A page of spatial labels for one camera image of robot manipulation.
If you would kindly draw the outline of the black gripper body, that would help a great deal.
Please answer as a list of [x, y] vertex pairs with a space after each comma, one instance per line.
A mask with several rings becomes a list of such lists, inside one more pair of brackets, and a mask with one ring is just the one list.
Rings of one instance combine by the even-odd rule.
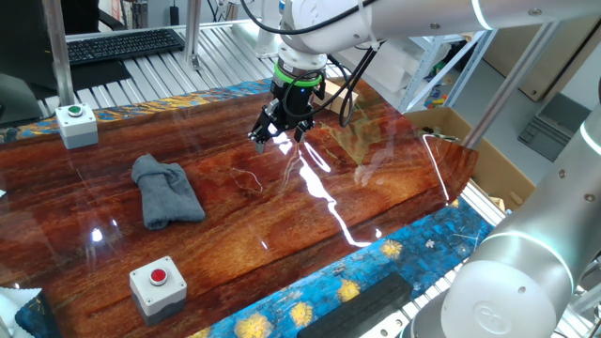
[[309, 102], [314, 93], [322, 93], [322, 82], [322, 78], [316, 78], [312, 82], [299, 80], [287, 90], [288, 82], [280, 78], [271, 79], [270, 91], [278, 100], [273, 113], [274, 125], [279, 131], [294, 129], [300, 121], [297, 115], [307, 115], [311, 112]]

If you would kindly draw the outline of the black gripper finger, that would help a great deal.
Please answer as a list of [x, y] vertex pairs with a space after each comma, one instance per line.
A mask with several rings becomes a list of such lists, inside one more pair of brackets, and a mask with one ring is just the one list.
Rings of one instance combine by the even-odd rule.
[[248, 133], [248, 138], [254, 143], [257, 153], [264, 152], [266, 142], [273, 136], [269, 127], [276, 119], [275, 111], [277, 108], [278, 103], [264, 105], [253, 129]]
[[314, 125], [315, 121], [312, 118], [300, 121], [295, 129], [295, 141], [297, 143], [301, 143], [304, 140], [305, 133], [307, 131], [310, 131], [314, 127]]

